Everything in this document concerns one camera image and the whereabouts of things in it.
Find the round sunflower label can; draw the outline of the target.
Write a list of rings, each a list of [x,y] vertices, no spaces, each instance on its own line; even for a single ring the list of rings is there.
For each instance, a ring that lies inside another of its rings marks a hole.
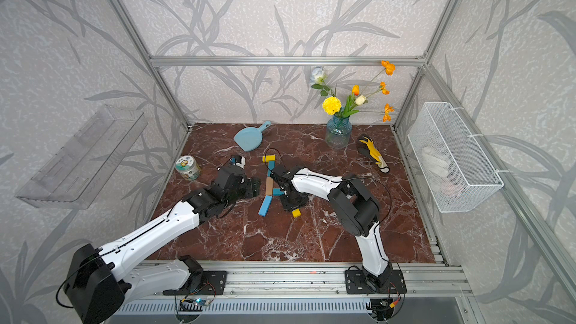
[[[175,162],[175,170],[189,181],[198,179],[201,173],[197,160],[191,155],[181,156]]]

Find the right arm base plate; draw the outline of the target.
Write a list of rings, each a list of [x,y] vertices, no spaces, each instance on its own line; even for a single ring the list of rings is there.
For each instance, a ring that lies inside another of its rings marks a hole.
[[[367,278],[356,266],[344,272],[347,294],[386,294],[401,296],[407,293],[404,275],[400,269],[385,271],[381,276]]]

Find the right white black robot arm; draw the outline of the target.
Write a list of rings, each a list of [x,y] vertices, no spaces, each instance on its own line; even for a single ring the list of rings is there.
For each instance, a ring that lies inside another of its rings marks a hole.
[[[303,166],[287,169],[282,165],[270,176],[283,191],[280,202],[287,212],[306,206],[310,196],[330,203],[343,228],[358,243],[365,286],[375,293],[384,291],[393,268],[380,234],[380,204],[362,180],[354,174],[330,176]]]

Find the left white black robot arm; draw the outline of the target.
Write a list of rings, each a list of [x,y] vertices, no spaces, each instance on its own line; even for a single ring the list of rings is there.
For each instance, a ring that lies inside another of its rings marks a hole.
[[[101,247],[85,244],[74,253],[58,288],[82,323],[102,323],[126,302],[163,290],[188,289],[200,268],[186,256],[158,268],[136,267],[180,235],[221,216],[238,200],[260,193],[260,180],[245,173],[246,160],[232,156],[207,187],[183,196],[167,212]]]

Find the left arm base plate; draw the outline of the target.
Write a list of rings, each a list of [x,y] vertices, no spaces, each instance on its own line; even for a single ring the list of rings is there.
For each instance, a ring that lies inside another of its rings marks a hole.
[[[204,271],[192,274],[180,289],[162,292],[164,296],[207,295],[222,296],[227,282],[227,271]]]

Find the tan wooden block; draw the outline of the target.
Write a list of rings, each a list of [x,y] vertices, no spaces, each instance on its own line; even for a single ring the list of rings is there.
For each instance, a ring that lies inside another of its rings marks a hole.
[[[273,195],[273,186],[274,186],[274,181],[271,177],[266,177],[265,178],[265,195],[266,196],[272,196]]]

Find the white cloth in basket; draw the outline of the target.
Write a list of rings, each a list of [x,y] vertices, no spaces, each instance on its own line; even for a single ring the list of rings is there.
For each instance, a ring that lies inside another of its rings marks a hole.
[[[430,146],[421,150],[424,168],[440,178],[446,178],[449,174],[451,158],[442,151]]]

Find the light blue plastic dustpan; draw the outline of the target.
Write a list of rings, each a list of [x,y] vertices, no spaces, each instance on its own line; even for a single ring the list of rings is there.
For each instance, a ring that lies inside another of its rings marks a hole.
[[[265,121],[259,127],[246,127],[234,136],[234,141],[244,152],[251,152],[261,144],[263,132],[271,124],[270,121]]]

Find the aluminium front rail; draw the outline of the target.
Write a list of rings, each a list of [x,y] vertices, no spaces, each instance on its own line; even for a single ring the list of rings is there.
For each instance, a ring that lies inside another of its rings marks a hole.
[[[206,271],[226,271],[221,299],[344,298],[348,262],[209,261]],[[473,290],[459,266],[402,263],[406,297],[468,297]]]

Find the clear acrylic wall shelf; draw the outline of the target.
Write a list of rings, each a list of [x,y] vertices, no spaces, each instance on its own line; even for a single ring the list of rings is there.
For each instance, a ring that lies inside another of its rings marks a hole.
[[[147,124],[140,110],[102,106],[16,198],[39,209],[87,209]]]

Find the light blue block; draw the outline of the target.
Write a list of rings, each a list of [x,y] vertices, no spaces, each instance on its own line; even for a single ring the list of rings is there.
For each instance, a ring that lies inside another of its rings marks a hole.
[[[273,196],[266,195],[261,207],[259,208],[258,215],[265,217],[268,213],[270,205],[272,204]]]

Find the small yellow block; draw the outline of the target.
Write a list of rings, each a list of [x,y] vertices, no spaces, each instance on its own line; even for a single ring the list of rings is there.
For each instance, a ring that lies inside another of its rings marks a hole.
[[[272,162],[272,161],[276,161],[276,156],[274,154],[272,155],[264,155],[262,157],[262,162],[263,163],[268,163],[268,162]]]

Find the yellow black hand tool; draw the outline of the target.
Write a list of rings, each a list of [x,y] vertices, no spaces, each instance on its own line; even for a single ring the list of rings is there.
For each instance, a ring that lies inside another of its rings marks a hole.
[[[362,134],[356,141],[356,148],[360,155],[370,159],[382,173],[389,173],[389,165],[384,161],[382,154],[376,148],[374,141],[367,135]]]

